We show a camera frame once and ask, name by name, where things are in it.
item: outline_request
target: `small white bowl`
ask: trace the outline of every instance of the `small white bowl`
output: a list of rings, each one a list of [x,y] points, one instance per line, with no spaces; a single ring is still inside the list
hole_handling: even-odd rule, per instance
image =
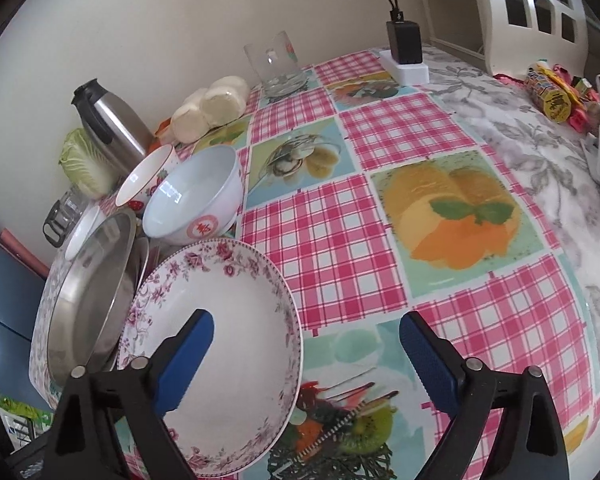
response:
[[[149,153],[120,186],[116,206],[128,205],[136,214],[142,214],[151,195],[179,163],[176,150],[170,144]]]
[[[93,233],[102,222],[104,222],[106,217],[107,216],[103,213],[102,209],[100,209],[95,202],[91,202],[91,204],[87,206],[87,209],[84,210],[80,220],[78,220],[74,231],[71,233],[69,243],[64,252],[65,260],[70,262],[76,257],[86,239],[89,238],[91,233]]]
[[[223,234],[244,192],[240,161],[231,146],[211,146],[181,162],[149,200],[142,228],[171,245]]]

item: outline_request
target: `power adapter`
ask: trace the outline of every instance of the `power adapter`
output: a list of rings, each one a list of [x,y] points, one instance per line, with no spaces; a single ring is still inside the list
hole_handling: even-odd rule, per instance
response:
[[[386,22],[386,32],[394,61],[400,65],[422,63],[420,26],[416,22],[405,22],[398,9],[391,11],[391,19]]]

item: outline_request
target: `bowl with red chinese character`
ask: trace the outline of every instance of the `bowl with red chinese character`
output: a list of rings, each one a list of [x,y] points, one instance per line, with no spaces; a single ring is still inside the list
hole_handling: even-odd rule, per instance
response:
[[[183,246],[224,234],[244,198],[240,161],[224,144],[181,162],[151,196],[142,218],[149,238]]]

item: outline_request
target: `drinking glass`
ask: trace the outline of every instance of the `drinking glass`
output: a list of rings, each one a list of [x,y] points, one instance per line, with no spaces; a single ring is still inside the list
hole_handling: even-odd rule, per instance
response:
[[[245,45],[244,53],[261,79],[267,97],[291,94],[307,82],[307,75],[298,66],[293,45],[284,30],[267,44]]]

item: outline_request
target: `white wall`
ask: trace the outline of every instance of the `white wall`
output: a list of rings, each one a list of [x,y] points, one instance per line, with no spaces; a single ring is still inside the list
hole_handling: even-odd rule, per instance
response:
[[[400,0],[423,27],[420,0]],[[80,125],[73,90],[97,77],[149,128],[223,75],[255,84],[242,51],[285,29],[301,64],[386,44],[386,0],[27,0],[0,38],[0,230],[49,264],[42,235],[69,187],[57,165]]]

